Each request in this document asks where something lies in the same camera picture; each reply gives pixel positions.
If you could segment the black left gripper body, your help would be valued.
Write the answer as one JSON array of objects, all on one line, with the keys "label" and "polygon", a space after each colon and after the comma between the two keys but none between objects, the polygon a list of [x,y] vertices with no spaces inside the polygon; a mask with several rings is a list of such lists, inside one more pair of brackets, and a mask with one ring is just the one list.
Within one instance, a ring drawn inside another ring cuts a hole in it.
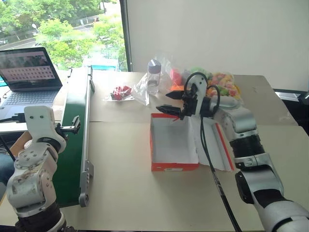
[{"label": "black left gripper body", "polygon": [[65,141],[68,140],[68,133],[75,134],[74,126],[61,126],[60,123],[56,123],[55,131],[58,135],[60,135]]}]

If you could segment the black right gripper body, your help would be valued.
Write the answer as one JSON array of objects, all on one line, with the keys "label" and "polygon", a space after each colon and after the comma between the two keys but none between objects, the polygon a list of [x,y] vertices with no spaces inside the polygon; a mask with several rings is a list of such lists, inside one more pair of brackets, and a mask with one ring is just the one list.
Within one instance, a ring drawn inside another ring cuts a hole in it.
[{"label": "black right gripper body", "polygon": [[197,108],[197,87],[191,87],[190,90],[180,91],[181,100],[183,101],[183,109],[180,113],[180,120],[185,116],[192,116],[196,113]]}]

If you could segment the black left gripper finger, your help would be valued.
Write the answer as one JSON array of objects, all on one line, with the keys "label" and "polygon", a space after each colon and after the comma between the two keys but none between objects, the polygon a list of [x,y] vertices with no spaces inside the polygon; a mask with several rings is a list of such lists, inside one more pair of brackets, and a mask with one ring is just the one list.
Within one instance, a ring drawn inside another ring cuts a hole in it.
[{"label": "black left gripper finger", "polygon": [[75,116],[73,118],[72,126],[73,126],[72,133],[78,133],[81,127],[80,116]]}]

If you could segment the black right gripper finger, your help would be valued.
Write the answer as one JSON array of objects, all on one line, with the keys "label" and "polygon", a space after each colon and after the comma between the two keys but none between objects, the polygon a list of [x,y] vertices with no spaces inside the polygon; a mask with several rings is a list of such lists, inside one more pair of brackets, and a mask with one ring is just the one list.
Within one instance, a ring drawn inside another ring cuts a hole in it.
[{"label": "black right gripper finger", "polygon": [[182,99],[183,95],[184,95],[183,90],[174,90],[166,94],[166,96],[171,99]]},{"label": "black right gripper finger", "polygon": [[183,112],[180,107],[164,104],[157,106],[156,109],[164,114],[175,116],[179,119],[184,118]]}]

